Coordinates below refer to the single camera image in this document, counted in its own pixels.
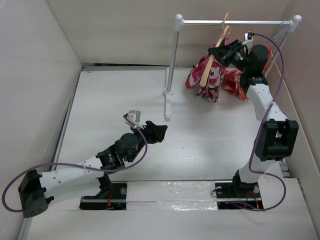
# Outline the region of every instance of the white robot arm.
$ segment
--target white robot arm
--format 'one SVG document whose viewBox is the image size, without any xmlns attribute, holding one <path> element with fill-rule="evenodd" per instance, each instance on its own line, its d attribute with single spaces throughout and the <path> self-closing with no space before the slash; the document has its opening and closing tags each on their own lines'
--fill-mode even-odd
<svg viewBox="0 0 320 240">
<path fill-rule="evenodd" d="M 155 125 L 151 121 L 146 121 L 146 125 L 139 125 L 139 111 L 129 111 L 126 119 L 139 127 L 145 139 L 139 131 L 131 128 L 133 133 L 122 135 L 106 150 L 75 164 L 83 168 L 66 167 L 42 173 L 37 173 L 37 170 L 27 172 L 18 187 L 23 216 L 34 217 L 47 210 L 49 205 L 76 197 L 108 197 L 113 190 L 108 175 L 125 168 L 125 162 L 132 163 L 146 145 L 145 141 L 147 144 L 161 143 L 168 128 L 167 125 Z"/>
<path fill-rule="evenodd" d="M 245 43 L 253 35 L 251 32 L 247 33 Z M 273 102 L 268 82 L 262 74 L 268 61 L 267 47 L 257 44 L 248 53 L 248 47 L 239 40 L 235 40 L 226 46 L 209 48 L 208 52 L 224 66 L 233 64 L 242 71 L 240 85 L 254 105 L 256 118 L 259 121 L 264 120 L 272 104 L 257 139 L 251 170 L 250 162 L 248 162 L 235 173 L 232 182 L 216 184 L 216 188 L 219 187 L 219 191 L 216 192 L 218 198 L 246 199 L 247 194 L 251 191 L 259 194 L 258 179 L 261 173 L 265 173 L 275 161 L 281 161 L 292 154 L 299 125 L 297 121 L 289 120 Z"/>
</svg>

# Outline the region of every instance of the wooden stick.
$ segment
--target wooden stick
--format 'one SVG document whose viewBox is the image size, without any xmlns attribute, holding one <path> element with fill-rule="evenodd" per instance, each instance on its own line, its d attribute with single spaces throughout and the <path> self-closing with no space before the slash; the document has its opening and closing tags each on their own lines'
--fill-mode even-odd
<svg viewBox="0 0 320 240">
<path fill-rule="evenodd" d="M 225 36 L 227 36 L 230 33 L 230 31 L 228 32 L 229 27 L 230 26 L 226 26 L 224 28 L 224 31 L 220 35 L 220 37 L 218 39 L 218 42 L 215 45 L 216 47 L 219 47 L 220 44 L 222 43 L 223 39 L 225 38 Z M 210 69 L 211 69 L 212 63 L 214 62 L 214 59 L 215 59 L 215 57 L 213 55 L 210 55 L 208 63 L 205 66 L 204 72 L 202 74 L 202 77 L 201 77 L 201 80 L 200 80 L 200 83 L 199 83 L 201 87 L 205 87 L 206 84 L 207 84 L 207 80 L 208 80 L 208 77 L 209 77 Z"/>
</svg>

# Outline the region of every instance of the metal rod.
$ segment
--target metal rod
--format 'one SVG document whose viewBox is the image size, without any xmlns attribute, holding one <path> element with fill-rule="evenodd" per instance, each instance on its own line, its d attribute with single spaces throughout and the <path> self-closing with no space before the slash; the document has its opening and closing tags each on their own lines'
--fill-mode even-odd
<svg viewBox="0 0 320 240">
<path fill-rule="evenodd" d="M 176 62 L 178 38 L 179 38 L 179 31 L 174 31 L 173 45 L 172 45 L 172 52 L 171 52 L 171 60 L 170 60 L 169 74 L 168 74 L 168 81 L 167 81 L 166 88 L 165 88 L 165 92 L 166 93 L 171 93 L 172 92 L 171 87 L 172 87 L 172 79 L 173 79 L 173 76 L 174 76 L 174 68 L 175 68 L 175 62 Z"/>
<path fill-rule="evenodd" d="M 280 48 L 281 50 L 284 48 L 284 46 L 285 46 L 286 42 L 288 41 L 288 39 L 290 38 L 290 36 L 291 36 L 291 32 L 287 32 L 287 33 L 285 34 L 285 36 L 284 36 L 284 38 L 283 38 L 283 40 L 282 40 L 282 42 L 281 42 L 281 44 L 280 44 L 280 46 L 279 46 L 279 48 Z M 267 71 L 266 71 L 265 74 L 264 74 L 265 77 L 267 77 L 267 76 L 269 75 L 269 73 L 270 73 L 273 65 L 274 65 L 275 62 L 277 61 L 277 58 L 279 57 L 279 55 L 280 55 L 279 52 L 276 51 L 275 56 L 273 57 L 273 59 L 272 59 L 270 65 L 269 65 Z"/>
<path fill-rule="evenodd" d="M 209 25 L 217 26 L 222 25 L 223 20 L 183 20 L 183 25 Z M 291 21 L 237 21 L 227 20 L 224 22 L 226 26 L 290 26 Z"/>
</svg>

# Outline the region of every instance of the white floor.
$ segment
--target white floor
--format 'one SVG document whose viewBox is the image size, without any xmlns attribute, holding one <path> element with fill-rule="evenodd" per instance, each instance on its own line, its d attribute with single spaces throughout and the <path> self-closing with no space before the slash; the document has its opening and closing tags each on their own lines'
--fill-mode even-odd
<svg viewBox="0 0 320 240">
<path fill-rule="evenodd" d="M 122 115 L 141 111 L 141 122 L 167 124 L 163 143 L 150 145 L 136 167 L 111 175 L 114 181 L 231 179 L 249 159 L 259 122 L 249 101 L 221 91 L 218 103 L 184 87 L 189 69 L 177 69 L 172 118 L 164 118 L 165 70 L 82 72 L 59 162 L 79 163 L 129 132 Z M 276 163 L 269 172 L 280 175 Z M 25 239 L 317 239 L 296 179 L 284 179 L 287 197 L 268 212 L 83 211 L 79 199 L 59 203 L 32 220 Z M 265 207 L 283 192 L 278 180 L 261 177 Z"/>
<path fill-rule="evenodd" d="M 164 70 L 93 71 L 81 74 L 60 162 L 79 163 L 130 132 L 123 114 L 168 125 L 163 143 L 114 181 L 231 179 L 248 161 L 259 122 L 249 101 L 220 92 L 218 103 L 184 87 L 189 69 L 174 72 L 172 118 L 164 118 Z"/>
</svg>

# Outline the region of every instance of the clear tape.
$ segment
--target clear tape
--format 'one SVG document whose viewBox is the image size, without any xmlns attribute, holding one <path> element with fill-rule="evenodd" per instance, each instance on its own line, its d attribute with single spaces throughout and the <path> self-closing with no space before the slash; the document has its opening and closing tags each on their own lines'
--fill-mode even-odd
<svg viewBox="0 0 320 240">
<path fill-rule="evenodd" d="M 214 181 L 136 181 L 128 182 L 127 210 L 208 211 L 217 210 L 211 196 Z"/>
</svg>

